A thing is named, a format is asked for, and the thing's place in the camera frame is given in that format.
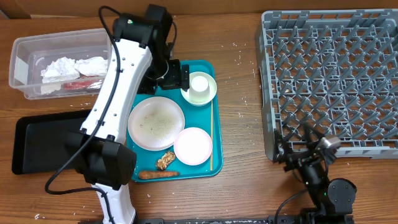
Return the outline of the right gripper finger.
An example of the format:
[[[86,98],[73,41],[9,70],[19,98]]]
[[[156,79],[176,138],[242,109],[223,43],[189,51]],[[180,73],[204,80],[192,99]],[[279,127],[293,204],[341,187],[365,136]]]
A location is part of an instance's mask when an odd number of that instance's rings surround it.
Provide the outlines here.
[[[303,139],[307,146],[317,146],[320,140],[325,137],[324,133],[319,132],[308,123],[303,123],[303,131]]]
[[[274,159],[285,159],[288,154],[292,154],[293,150],[290,144],[283,138],[281,133],[274,131]]]

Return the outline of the red snack wrapper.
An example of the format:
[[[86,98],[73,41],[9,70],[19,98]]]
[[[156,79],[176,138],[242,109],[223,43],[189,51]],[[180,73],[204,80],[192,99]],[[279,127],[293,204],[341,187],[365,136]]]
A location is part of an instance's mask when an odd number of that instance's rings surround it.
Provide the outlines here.
[[[73,82],[63,84],[63,89],[66,91],[83,91],[83,90],[91,90],[91,89],[99,89],[102,86],[102,80],[88,80],[81,82]]]

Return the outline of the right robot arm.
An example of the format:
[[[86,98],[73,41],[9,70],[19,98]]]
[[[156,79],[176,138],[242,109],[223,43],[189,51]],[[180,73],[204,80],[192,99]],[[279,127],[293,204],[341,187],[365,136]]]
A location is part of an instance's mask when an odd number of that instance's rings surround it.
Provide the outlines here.
[[[348,179],[328,177],[329,165],[336,160],[335,153],[341,140],[327,135],[303,123],[303,140],[307,150],[294,152],[278,131],[274,132],[274,161],[284,163],[286,172],[298,171],[299,180],[305,189],[297,192],[278,207],[275,215],[269,217],[272,223],[353,223],[353,203],[357,188]],[[308,193],[314,207],[303,208],[297,216],[281,218],[280,211],[290,201]]]

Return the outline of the white paper cup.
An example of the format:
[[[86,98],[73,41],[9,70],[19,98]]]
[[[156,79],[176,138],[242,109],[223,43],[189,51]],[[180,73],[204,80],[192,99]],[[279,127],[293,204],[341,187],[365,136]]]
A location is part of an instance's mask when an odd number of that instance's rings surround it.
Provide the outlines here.
[[[196,76],[191,80],[190,94],[194,97],[203,97],[210,92],[208,80],[203,76]]]

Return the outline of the white napkin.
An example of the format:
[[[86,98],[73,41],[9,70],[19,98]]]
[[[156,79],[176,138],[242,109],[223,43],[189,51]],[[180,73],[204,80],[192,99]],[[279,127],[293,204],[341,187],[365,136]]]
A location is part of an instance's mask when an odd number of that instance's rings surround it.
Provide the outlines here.
[[[52,62],[40,73],[42,83],[63,82],[79,78],[80,73],[75,69],[75,63],[76,60],[66,57]]]
[[[75,70],[87,77],[104,76],[108,71],[108,61],[103,57],[92,57],[89,59],[77,60]]]

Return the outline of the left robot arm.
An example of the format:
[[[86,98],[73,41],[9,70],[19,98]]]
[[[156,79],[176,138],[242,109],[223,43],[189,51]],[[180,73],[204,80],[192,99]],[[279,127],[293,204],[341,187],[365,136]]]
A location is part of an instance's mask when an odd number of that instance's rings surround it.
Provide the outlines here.
[[[136,95],[189,88],[189,67],[172,59],[167,36],[175,26],[165,7],[149,5],[144,16],[120,13],[106,32],[112,44],[99,95],[79,132],[70,133],[67,161],[98,194],[103,223],[134,223],[128,183],[136,153],[126,142],[127,121]]]

